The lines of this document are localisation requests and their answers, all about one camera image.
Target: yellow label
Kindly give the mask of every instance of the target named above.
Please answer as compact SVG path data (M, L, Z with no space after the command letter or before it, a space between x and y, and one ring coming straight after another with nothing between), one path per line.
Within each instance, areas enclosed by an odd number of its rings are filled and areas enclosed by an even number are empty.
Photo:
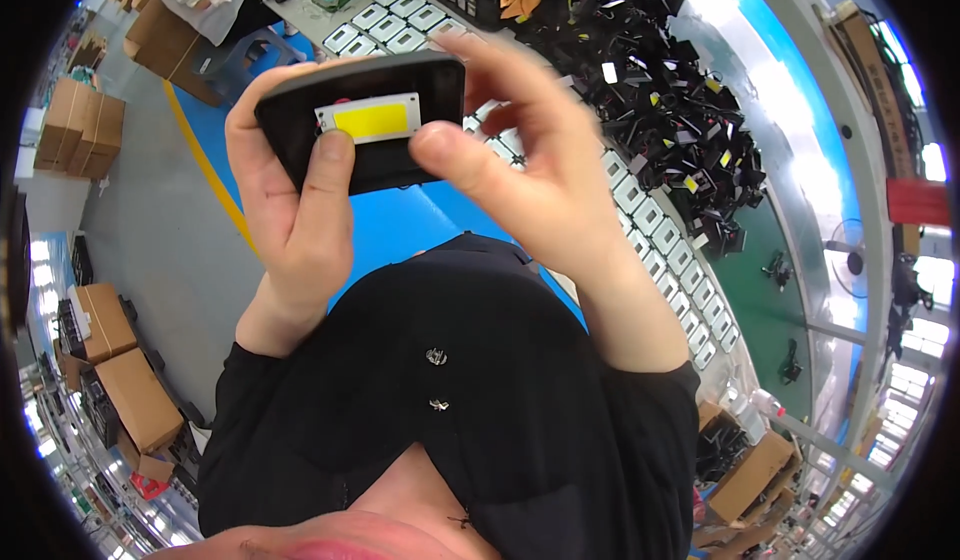
M333 122L353 138L403 133L407 130L407 109L403 104L390 104L349 110L335 113Z

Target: window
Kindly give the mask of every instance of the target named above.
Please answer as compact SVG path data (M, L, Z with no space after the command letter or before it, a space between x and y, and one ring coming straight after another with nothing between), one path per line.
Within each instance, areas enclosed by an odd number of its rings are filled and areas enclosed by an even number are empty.
M914 318L913 328L903 333L901 342L905 348L941 357L944 354L944 344L950 336L951 330L948 326L923 318Z
M933 301L950 305L954 298L953 262L942 257L921 255L914 266L917 271L917 284L933 294Z
M883 406L890 410L889 418L895 419L896 417L904 417L910 421L910 425L913 425L913 422L917 420L917 410L911 408L902 401L897 401L893 398L886 398L883 400Z
M50 336L51 342L60 337L60 326L57 321L52 318L47 321L47 334Z
M54 281L54 272L50 264L39 264L33 267L33 284L37 287L48 285Z
M829 513L833 515L834 520L843 518L847 511L850 510L851 506L854 505L855 501L857 501L857 498L854 496L854 494L850 493L849 491L845 491L842 495L840 495L840 499L838 499L837 502L830 507Z
M853 476L853 480L849 483L851 487L858 490L861 494L869 493L870 488L874 485L873 481L859 472Z
M57 442L53 439L47 439L39 446L36 447L36 450L39 452L41 458L45 458L57 448Z
M887 436L883 435L882 433L876 435L876 443L877 443L878 445L880 445L880 446L883 446L885 449L889 449L890 451L892 451L892 452L894 452L894 453L896 453L897 450L900 449L900 444L899 444L899 443L897 443L896 441L894 441L894 440L891 439L890 437L887 437Z
M894 437L897 437L901 441L906 439L906 434L907 434L906 428L903 428L899 424L896 424L889 419L883 421L882 430L886 431L890 435L893 435Z
M900 66L900 75L903 77L903 86L906 87L906 94L910 96L910 103L914 108L923 108L927 105L924 99L924 88L920 85L920 79L910 64Z
M30 428L33 432L39 432L43 428L41 415L37 411L37 400L31 399L23 406L23 413L27 416L27 422L30 422Z
M57 292L51 289L44 291L40 294L38 309L41 314L54 314L57 312L57 304L60 301L60 298L57 297Z
M927 103L924 101L924 88L920 85L920 79L917 78L917 73L910 64L910 58L907 56L900 39L894 33L893 29L890 28L890 24L886 20L882 20L872 25L870 29L874 35L887 44L889 49L883 51L890 62L900 65L903 85L906 87L907 95L910 96L910 103L913 104L914 108L923 108L926 106Z
M179 545L186 545L189 542L190 540L188 540L186 537L184 537L180 533L174 533L173 535L170 536L170 544L173 545L174 547L177 547Z
M50 259L50 244L46 241L30 242L30 261L42 262Z
M886 451L883 451L878 447L874 447L870 451L870 455L867 456L867 459L873 462L874 464L876 464L877 466L881 467L882 469L885 469L887 468L887 466L890 465L890 462L893 461L894 457L889 453L887 453Z
M834 473L834 466L836 465L836 460L830 454L825 451L820 452L820 457L817 458L817 466L825 469L827 474Z
M930 376L924 371L904 366L903 364L893 364L893 374L890 376L890 387L895 389L917 403L924 397L924 388Z
M944 164L944 150L939 143L928 143L919 153L923 160L923 173L928 181L943 182L947 180L947 165Z

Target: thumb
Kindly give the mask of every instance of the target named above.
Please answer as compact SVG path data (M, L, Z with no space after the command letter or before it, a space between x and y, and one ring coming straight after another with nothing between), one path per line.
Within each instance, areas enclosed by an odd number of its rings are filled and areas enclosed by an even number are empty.
M450 181L495 219L511 215L522 198L523 173L450 122L431 122L420 129L410 140L410 155L421 168Z
M303 180L294 231L316 233L345 211L354 157L354 138L343 131L328 131L317 139Z

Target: black shirt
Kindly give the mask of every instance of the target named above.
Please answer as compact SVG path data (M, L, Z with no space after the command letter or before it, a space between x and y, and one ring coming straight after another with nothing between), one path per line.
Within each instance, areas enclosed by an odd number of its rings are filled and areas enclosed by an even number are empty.
M345 509L421 442L506 560L685 558L690 362L611 369L516 260L430 259L362 278L287 359L233 346L199 469L202 532Z

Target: fingernail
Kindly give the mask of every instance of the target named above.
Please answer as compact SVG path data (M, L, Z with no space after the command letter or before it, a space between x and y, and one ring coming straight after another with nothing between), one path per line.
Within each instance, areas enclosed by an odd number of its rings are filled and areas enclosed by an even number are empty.
M443 153L452 143L450 125L442 122L431 122L420 129L414 138L416 151L431 159Z
M317 152L321 159L340 159L350 152L353 138L343 131L327 131L317 139Z

